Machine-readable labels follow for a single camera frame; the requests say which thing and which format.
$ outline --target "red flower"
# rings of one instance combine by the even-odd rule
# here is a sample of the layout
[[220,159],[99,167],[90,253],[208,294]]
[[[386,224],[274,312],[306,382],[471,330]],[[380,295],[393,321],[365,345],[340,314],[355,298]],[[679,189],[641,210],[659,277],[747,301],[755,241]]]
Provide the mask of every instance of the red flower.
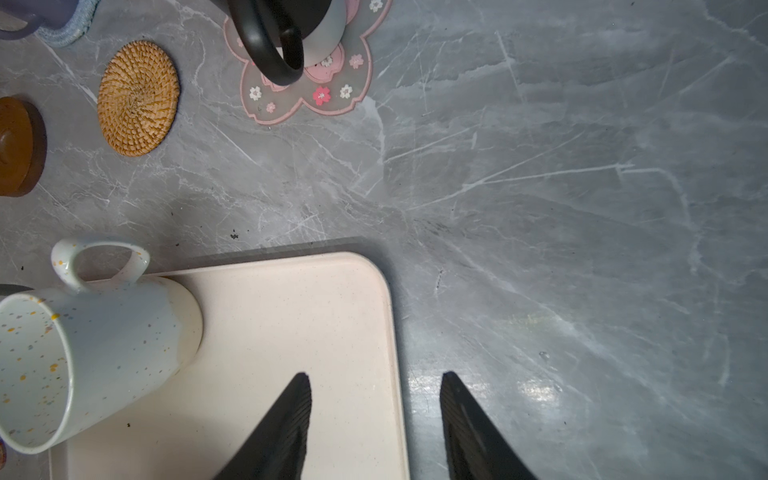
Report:
[[315,93],[312,94],[312,98],[315,99],[315,103],[319,107],[320,105],[331,101],[331,90],[326,87],[318,87]]

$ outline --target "black mug handle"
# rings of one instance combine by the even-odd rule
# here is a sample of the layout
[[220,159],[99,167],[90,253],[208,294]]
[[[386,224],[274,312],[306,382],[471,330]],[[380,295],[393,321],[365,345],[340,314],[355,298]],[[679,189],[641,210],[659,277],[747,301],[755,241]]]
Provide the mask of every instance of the black mug handle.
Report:
[[290,85],[301,78],[304,72],[301,32],[280,4],[280,0],[265,0],[264,3],[276,20],[283,48],[282,57],[266,33],[264,22],[261,21],[262,12],[259,11],[256,1],[227,0],[237,34],[261,73],[275,85]]

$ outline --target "mug handle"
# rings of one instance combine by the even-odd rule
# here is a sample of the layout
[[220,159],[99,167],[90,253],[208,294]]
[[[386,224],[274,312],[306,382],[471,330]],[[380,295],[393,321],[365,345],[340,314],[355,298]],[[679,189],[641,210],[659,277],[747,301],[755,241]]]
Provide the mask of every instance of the mug handle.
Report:
[[32,35],[43,25],[43,18],[40,15],[33,15],[32,19],[19,30],[3,30],[0,28],[0,40],[21,40],[27,35]]
[[59,240],[51,250],[51,263],[61,281],[76,293],[93,293],[93,290],[78,276],[75,259],[83,250],[91,247],[125,247],[131,249],[128,263],[113,276],[109,282],[119,284],[134,284],[149,266],[150,255],[144,248],[139,247],[133,240],[106,234],[91,234],[80,237],[68,237]]

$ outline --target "purple mug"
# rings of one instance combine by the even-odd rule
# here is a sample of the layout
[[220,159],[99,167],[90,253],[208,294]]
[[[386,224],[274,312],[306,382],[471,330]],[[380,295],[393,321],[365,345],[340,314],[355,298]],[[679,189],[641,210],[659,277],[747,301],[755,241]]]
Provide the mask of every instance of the purple mug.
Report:
[[20,30],[0,29],[0,40],[18,40],[45,26],[56,30],[69,22],[78,0],[0,0],[0,11],[24,20]]

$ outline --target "mug rim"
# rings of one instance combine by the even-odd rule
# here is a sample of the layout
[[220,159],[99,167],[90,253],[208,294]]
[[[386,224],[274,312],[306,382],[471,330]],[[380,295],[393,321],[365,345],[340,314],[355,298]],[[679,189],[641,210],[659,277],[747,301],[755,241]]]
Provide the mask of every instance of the mug rim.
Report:
[[[44,290],[29,290],[27,292],[13,293],[12,295],[8,295],[3,300],[0,300],[0,311],[2,311],[6,303],[9,303],[13,300],[25,300],[28,297],[30,300],[37,300],[40,304],[40,307],[48,314],[48,316],[55,315],[53,309],[47,304],[46,299],[38,295],[38,292],[41,291]],[[16,452],[23,453],[25,455],[43,453],[52,446],[56,445],[59,442],[61,436],[64,434],[65,426],[69,423],[72,397],[74,396],[74,371],[72,369],[72,362],[70,361],[72,358],[72,353],[69,345],[69,338],[66,336],[64,329],[61,328],[58,323],[56,324],[56,332],[58,333],[59,338],[61,339],[61,344],[64,347],[64,354],[67,359],[67,374],[69,375],[69,381],[67,384],[67,405],[64,408],[64,415],[61,416],[61,421],[58,424],[58,428],[56,428],[56,433],[54,433],[54,435],[49,438],[46,443],[35,447],[28,447],[16,442],[8,434],[8,430],[5,429],[2,421],[0,421],[0,437],[2,437],[2,440],[7,446],[11,447]]]

